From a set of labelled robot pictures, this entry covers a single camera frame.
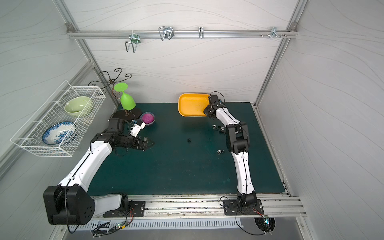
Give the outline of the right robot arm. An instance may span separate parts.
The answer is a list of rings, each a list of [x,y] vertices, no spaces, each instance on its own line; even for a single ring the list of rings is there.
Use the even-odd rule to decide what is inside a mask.
[[[247,123],[237,120],[216,95],[209,97],[209,104],[204,109],[204,114],[211,119],[219,120],[225,127],[227,149],[234,159],[237,174],[238,206],[240,208],[255,206],[258,198],[249,167],[250,134]]]

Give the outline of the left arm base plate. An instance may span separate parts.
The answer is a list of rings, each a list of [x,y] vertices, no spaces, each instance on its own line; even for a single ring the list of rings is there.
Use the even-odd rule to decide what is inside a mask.
[[[128,201],[116,209],[105,212],[104,218],[140,218],[144,216],[146,202],[145,201]]]

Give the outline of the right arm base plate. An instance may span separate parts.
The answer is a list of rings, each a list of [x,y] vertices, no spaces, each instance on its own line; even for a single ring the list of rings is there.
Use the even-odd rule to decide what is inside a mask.
[[[264,215],[264,207],[260,199],[250,206],[240,206],[236,200],[225,199],[221,202],[225,216],[259,216]]]

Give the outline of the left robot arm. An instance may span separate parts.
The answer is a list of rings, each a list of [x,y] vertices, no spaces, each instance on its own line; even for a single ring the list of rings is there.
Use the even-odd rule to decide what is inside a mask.
[[[147,137],[123,135],[117,132],[96,134],[90,147],[71,172],[43,193],[48,222],[51,225],[85,225],[94,216],[110,211],[129,211],[126,194],[109,194],[93,198],[90,184],[105,159],[115,148],[145,151],[154,142]]]

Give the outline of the yellow plastic storage box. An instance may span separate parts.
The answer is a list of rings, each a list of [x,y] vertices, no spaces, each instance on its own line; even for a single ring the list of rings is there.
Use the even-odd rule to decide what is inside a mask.
[[[204,109],[209,105],[208,94],[182,94],[179,97],[178,110],[183,117],[206,117]]]

